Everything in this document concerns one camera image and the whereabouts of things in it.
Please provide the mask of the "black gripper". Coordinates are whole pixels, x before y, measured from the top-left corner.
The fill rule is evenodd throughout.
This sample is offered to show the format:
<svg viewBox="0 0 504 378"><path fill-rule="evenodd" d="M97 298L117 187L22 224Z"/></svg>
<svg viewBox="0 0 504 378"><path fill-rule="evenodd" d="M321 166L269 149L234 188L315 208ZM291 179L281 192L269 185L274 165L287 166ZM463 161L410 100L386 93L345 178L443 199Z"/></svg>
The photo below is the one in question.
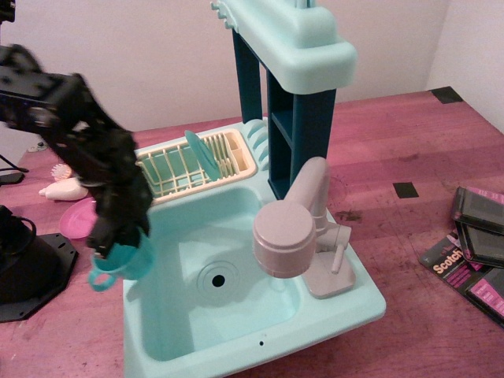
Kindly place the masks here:
<svg viewBox="0 0 504 378"><path fill-rule="evenodd" d="M96 200L98 219L87 237L97 258L107 259L116 244L139 248L149 236L147 210L152 194L140 167L130 131L98 104L79 74L56 109L47 111L43 139Z"/></svg>

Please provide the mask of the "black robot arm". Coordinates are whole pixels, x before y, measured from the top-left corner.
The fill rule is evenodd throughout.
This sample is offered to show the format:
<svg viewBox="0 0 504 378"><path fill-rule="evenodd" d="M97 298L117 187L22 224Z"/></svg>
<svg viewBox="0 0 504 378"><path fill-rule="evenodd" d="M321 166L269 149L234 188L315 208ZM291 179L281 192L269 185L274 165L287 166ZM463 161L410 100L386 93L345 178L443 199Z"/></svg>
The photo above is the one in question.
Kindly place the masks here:
<svg viewBox="0 0 504 378"><path fill-rule="evenodd" d="M148 235L153 201L130 131L110 118L79 74L44 72L21 45L1 48L1 120L39 135L96 201L87 245L100 258L137 248Z"/></svg>

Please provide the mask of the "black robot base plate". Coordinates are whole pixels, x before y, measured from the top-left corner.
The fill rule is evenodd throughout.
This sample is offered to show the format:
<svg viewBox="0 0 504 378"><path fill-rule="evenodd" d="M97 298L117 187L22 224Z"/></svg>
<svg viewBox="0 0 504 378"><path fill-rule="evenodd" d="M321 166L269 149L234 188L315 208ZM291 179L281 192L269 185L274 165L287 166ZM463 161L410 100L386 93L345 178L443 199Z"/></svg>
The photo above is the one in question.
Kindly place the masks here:
<svg viewBox="0 0 504 378"><path fill-rule="evenodd" d="M1 322L27 320L66 289L79 256L63 235L34 239L1 268Z"/></svg>

